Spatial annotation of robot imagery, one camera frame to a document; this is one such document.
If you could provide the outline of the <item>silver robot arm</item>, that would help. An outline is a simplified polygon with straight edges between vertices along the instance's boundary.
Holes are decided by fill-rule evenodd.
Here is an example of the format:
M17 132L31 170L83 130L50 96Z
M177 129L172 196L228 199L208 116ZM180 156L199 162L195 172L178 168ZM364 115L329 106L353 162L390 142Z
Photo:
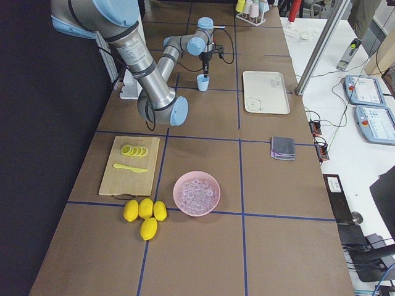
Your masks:
M87 39L100 33L116 48L142 87L138 112L144 120L180 126L188 114L188 101L178 96L167 80L182 52L202 56L212 50L214 21L200 18L192 35L166 38L164 53L155 62L138 31L139 16L137 1L51 1L52 24L57 31Z

